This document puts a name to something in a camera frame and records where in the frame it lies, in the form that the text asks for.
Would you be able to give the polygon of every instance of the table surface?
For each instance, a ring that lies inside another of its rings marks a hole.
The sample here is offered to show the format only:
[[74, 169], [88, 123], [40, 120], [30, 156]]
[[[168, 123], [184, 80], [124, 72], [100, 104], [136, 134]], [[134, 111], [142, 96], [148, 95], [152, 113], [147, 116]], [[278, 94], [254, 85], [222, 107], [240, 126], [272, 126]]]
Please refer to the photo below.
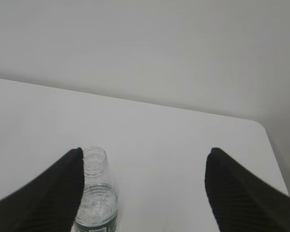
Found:
[[257, 122], [0, 79], [0, 198], [89, 146], [116, 174], [119, 232], [218, 232], [204, 188], [212, 147], [287, 193]]

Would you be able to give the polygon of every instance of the white background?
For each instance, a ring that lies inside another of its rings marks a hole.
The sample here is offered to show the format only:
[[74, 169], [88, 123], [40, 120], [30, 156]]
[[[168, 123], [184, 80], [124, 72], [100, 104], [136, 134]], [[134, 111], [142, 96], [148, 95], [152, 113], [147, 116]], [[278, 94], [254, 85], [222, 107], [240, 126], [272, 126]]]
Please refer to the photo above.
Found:
[[256, 120], [290, 191], [290, 0], [0, 0], [0, 78]]

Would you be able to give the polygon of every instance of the plastic water bottle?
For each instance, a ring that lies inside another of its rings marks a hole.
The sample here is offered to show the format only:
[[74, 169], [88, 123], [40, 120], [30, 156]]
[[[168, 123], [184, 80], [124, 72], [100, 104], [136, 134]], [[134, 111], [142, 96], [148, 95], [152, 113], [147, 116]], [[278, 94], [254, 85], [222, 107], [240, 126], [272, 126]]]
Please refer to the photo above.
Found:
[[106, 153], [99, 147], [84, 150], [85, 187], [74, 222], [76, 232], [115, 232], [118, 190]]

